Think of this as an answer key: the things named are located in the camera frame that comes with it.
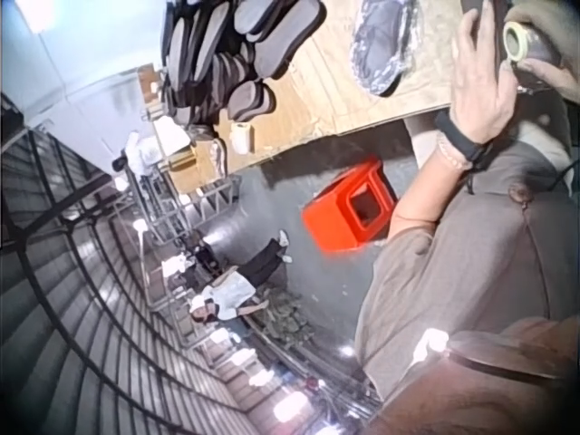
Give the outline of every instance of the black wristwatch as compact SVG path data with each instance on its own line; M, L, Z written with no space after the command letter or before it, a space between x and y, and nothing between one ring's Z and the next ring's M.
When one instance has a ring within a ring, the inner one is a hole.
M465 156L467 161L476 163L486 152L486 147L466 138L451 120L447 111L440 111L435 118L435 126L447 137L451 145Z

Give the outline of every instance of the wooden table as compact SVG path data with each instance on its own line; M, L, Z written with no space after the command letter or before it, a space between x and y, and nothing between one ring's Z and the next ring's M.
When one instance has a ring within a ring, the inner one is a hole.
M323 0L327 16L296 52L287 73L268 80L277 105L273 113L253 119L254 149L238 155L229 146L230 121L222 111L216 127L228 145L228 169L274 157L310 140L341 135L386 121L433 111L450 103L451 37L461 18L459 0L418 0L419 43L411 69L393 95L374 97L357 85L349 55L361 0ZM217 176L208 145L198 145L198 166L172 175L180 192L192 191Z

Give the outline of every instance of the hand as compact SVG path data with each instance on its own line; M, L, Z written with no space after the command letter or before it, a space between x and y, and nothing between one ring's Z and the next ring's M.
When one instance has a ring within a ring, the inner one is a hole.
M481 9L476 49L471 31L477 18L475 9L463 15L453 41L449 116L466 137L485 144L499 135L514 113L517 79L508 63L502 63L496 79L496 25L489 0Z
M506 15L506 21L532 24L543 32L562 54L564 67L558 68L536 59L517 64L522 71L533 73L560 94L580 103L580 49L578 48L578 13L565 2L551 0L519 1Z

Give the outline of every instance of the gray floor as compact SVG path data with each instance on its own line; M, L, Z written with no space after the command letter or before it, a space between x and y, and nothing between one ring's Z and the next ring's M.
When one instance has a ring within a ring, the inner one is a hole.
M203 228L217 254L234 264L246 262L270 237L276 237L279 228L285 229L294 263L279 269L272 280L303 297L304 314L317 326L316 341L334 349L354 338L381 242L326 256L305 229L301 211L337 174L372 154L384 161L385 176L399 196L417 172L400 121L325 138L243 170L239 207Z

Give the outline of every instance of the roll of tape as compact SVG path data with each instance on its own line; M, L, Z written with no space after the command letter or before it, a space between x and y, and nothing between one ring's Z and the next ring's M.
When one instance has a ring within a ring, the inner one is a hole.
M503 31L507 58L512 62L538 59L559 66L561 56L548 38L528 24L508 21Z
M247 154L252 150L252 126L247 122L234 122L229 139L237 154Z

